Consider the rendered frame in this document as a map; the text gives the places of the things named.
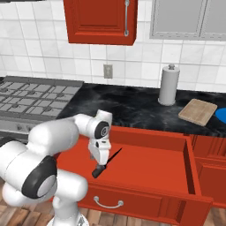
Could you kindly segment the red base cupboard door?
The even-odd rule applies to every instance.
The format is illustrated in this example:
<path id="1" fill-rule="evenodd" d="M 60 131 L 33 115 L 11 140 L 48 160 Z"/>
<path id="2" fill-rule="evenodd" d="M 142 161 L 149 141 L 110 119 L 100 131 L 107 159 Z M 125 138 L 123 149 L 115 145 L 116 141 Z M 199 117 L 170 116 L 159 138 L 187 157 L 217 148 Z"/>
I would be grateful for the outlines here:
<path id="1" fill-rule="evenodd" d="M 213 198 L 213 207 L 226 209 L 226 160 L 195 158 L 201 193 Z"/>

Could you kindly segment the grey wall socket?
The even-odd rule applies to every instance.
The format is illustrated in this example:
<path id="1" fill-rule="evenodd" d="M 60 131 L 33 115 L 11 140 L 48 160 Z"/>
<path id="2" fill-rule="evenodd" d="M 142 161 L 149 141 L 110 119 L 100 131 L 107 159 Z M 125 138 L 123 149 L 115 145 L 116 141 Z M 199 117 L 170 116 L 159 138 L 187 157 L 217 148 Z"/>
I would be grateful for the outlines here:
<path id="1" fill-rule="evenodd" d="M 105 79 L 113 78 L 113 65 L 112 64 L 105 64 L 103 66 L 103 76 Z"/>

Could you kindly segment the red open drawer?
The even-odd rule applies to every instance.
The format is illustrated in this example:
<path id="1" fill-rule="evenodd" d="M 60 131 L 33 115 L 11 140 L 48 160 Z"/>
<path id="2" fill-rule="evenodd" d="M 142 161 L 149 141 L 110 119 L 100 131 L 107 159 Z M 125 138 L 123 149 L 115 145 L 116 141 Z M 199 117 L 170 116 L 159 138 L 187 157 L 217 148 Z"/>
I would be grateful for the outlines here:
<path id="1" fill-rule="evenodd" d="M 88 181 L 81 207 L 129 215 L 176 226 L 202 226 L 213 200 L 201 194 L 189 138 L 178 133 L 113 126 L 110 153 L 121 151 L 98 178 L 92 177 L 95 160 L 82 136 L 75 147 L 61 153 L 58 168 Z M 94 202 L 94 196 L 107 209 Z"/>

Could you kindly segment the white paper towel roll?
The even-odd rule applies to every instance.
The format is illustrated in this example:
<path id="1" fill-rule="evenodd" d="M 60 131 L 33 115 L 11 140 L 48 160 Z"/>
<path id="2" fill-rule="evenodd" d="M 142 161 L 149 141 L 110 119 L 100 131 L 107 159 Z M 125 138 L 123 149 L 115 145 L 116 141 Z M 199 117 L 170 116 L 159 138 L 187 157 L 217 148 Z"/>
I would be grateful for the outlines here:
<path id="1" fill-rule="evenodd" d="M 176 102 L 177 83 L 180 70 L 169 64 L 162 68 L 162 79 L 158 102 L 164 106 L 172 106 Z"/>

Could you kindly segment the red drawer front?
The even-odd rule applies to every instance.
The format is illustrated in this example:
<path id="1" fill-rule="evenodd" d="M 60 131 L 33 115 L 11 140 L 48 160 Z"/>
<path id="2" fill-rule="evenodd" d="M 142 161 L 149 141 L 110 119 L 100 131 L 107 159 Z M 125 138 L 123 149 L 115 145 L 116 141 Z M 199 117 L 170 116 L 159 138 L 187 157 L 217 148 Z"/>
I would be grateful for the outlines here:
<path id="1" fill-rule="evenodd" d="M 191 135 L 195 157 L 226 160 L 226 138 Z"/>

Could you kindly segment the blue plate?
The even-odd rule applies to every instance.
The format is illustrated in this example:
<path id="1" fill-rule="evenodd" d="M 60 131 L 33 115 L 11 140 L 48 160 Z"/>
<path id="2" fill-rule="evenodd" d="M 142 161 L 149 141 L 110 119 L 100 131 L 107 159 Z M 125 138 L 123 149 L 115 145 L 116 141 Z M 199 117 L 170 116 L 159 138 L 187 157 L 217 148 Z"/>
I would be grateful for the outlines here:
<path id="1" fill-rule="evenodd" d="M 226 124 L 226 108 L 218 109 L 215 112 L 215 116 L 223 123 Z"/>

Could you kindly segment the wooden cutting board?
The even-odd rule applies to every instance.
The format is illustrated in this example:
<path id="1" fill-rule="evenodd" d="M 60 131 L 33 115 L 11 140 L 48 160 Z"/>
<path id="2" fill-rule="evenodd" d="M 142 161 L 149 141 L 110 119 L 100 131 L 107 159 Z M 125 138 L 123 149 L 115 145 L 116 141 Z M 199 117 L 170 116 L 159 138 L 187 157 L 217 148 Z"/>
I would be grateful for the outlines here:
<path id="1" fill-rule="evenodd" d="M 193 124 L 206 126 L 216 109 L 216 104 L 198 99 L 191 99 L 178 113 L 178 117 Z"/>

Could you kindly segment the grey gas hob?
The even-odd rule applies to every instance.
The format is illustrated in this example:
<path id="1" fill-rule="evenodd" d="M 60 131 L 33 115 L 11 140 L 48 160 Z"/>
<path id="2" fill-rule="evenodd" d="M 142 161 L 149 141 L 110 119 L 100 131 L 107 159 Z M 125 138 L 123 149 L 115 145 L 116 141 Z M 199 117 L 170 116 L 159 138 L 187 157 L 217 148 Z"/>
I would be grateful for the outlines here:
<path id="1" fill-rule="evenodd" d="M 56 119 L 83 81 L 6 76 L 0 79 L 0 138 L 27 141 L 37 124 Z"/>

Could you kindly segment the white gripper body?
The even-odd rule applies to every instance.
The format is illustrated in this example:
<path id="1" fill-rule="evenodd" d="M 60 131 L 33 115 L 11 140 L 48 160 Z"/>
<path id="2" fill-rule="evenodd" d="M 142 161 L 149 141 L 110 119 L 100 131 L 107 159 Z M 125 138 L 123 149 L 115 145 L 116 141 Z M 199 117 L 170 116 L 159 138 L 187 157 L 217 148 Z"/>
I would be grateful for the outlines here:
<path id="1" fill-rule="evenodd" d="M 110 148 L 99 148 L 92 145 L 88 146 L 91 156 L 96 160 L 99 165 L 105 165 L 109 159 Z"/>

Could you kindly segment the grey framed wall cupboard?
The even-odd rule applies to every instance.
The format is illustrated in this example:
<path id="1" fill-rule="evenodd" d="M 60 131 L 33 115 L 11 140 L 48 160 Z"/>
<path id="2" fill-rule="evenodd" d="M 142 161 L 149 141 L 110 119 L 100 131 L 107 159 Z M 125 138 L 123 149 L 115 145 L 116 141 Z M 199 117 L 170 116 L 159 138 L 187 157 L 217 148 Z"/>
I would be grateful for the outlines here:
<path id="1" fill-rule="evenodd" d="M 153 0 L 150 38 L 226 41 L 226 0 Z"/>

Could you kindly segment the red wall cupboard door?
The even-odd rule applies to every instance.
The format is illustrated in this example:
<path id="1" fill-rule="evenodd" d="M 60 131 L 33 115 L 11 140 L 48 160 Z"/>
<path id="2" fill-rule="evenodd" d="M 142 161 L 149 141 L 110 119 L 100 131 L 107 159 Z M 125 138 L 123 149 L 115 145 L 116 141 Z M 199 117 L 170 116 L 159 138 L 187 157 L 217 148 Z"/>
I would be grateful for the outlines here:
<path id="1" fill-rule="evenodd" d="M 64 0 L 68 42 L 132 46 L 137 36 L 138 0 L 130 0 L 127 37 L 124 11 L 124 0 Z"/>

